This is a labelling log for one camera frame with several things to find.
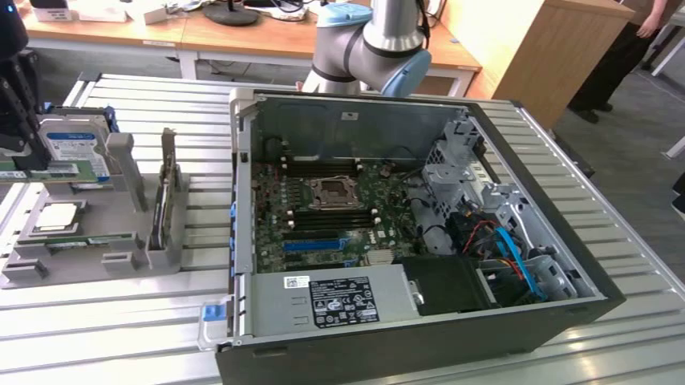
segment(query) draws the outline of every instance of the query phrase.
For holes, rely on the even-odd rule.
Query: power supply label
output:
[[[368,277],[309,282],[313,323],[320,329],[377,322],[377,307]]]
[[[86,132],[47,132],[46,141],[54,160],[89,160],[98,182],[109,180],[104,150],[97,145],[94,134]]]

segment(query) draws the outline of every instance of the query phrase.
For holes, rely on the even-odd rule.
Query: metal table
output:
[[[180,166],[192,175],[182,267],[160,278],[0,291],[0,383],[220,383],[213,353],[196,349],[196,321],[200,305],[218,299],[228,285],[226,102],[234,86],[121,75],[75,84],[66,104],[116,108],[120,129],[134,135],[133,155],[144,172],[158,167],[162,127],[178,133]],[[480,105],[627,301],[528,355],[364,383],[682,383],[682,283],[525,113],[507,102]],[[493,170],[504,174],[495,162]],[[0,234],[3,249],[39,189],[38,184],[15,184],[0,205],[0,214],[9,211]],[[455,349],[464,348],[455,342]]]

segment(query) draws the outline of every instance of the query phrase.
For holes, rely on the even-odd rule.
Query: green circuit board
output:
[[[401,199],[399,180],[403,173],[380,175],[380,162],[363,163],[364,171],[357,176],[328,178],[288,177],[282,170],[269,164],[252,167],[252,198],[254,205],[254,259],[257,273],[306,270],[308,266],[325,268],[368,265],[368,252],[385,250],[397,257],[417,252],[423,243],[415,237],[415,222],[407,202]],[[292,231],[288,220],[290,212],[316,212],[312,184],[351,180],[356,203],[353,208],[369,211],[380,223],[367,229],[339,229],[341,250],[282,251],[284,235]]]

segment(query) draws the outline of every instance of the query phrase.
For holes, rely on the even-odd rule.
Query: black pants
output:
[[[600,107],[608,101],[626,75],[639,64],[659,31],[656,30],[650,38],[639,38],[635,35],[638,29],[639,26],[631,23],[623,27],[570,100],[568,107],[574,110],[591,110]]]

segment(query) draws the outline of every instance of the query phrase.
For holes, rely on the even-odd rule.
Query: gray floor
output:
[[[79,71],[120,75],[178,77],[176,63],[162,58],[121,57],[39,50],[45,94],[58,103]],[[293,84],[306,70],[242,63],[214,63],[224,74],[212,75],[200,63],[200,79]],[[642,71],[624,79],[611,102],[615,110],[592,125],[566,113],[555,131],[596,170],[592,181],[660,259],[685,280],[685,222],[671,210],[671,183],[685,171],[683,160],[666,160],[660,152],[685,136],[685,95]]]

